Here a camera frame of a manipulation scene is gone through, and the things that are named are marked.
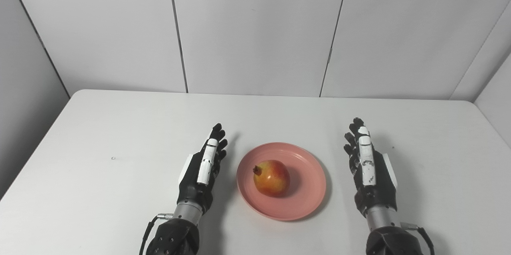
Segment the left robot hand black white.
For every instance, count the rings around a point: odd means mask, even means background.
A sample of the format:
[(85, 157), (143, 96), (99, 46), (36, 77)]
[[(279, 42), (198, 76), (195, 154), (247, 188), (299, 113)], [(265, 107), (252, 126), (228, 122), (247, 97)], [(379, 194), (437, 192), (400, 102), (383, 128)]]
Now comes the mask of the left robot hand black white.
[(210, 209), (213, 201), (212, 189), (220, 172), (221, 162), (227, 155), (227, 145), (228, 140), (225, 139), (222, 124), (217, 123), (212, 127), (201, 150), (193, 154), (185, 165), (186, 169), (179, 183), (178, 204), (192, 201), (201, 208), (203, 214)]

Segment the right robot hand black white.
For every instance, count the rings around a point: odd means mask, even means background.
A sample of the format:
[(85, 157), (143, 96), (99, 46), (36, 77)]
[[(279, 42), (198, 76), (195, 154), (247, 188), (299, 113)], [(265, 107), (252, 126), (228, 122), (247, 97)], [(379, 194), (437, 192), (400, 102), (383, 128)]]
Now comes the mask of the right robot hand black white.
[(355, 117), (344, 137), (343, 149), (349, 157), (349, 168), (356, 188), (357, 210), (367, 216), (375, 206), (397, 210), (397, 180), (388, 156), (375, 150), (372, 137), (363, 120)]

